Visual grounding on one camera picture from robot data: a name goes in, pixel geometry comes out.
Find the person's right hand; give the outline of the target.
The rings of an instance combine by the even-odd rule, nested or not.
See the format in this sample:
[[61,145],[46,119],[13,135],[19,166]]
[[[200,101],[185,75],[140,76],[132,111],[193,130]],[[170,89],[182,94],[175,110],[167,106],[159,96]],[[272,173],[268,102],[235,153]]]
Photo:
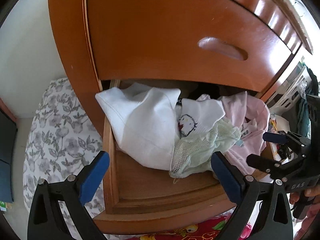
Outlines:
[[301,197],[303,198],[303,201],[306,200],[307,202],[310,202],[311,199],[313,199],[313,203],[308,209],[306,218],[302,222],[302,227],[298,231],[300,235],[304,235],[314,221],[319,221],[319,185],[306,189],[304,195],[298,192],[291,193],[289,198],[290,204],[296,206],[296,202],[299,202]]

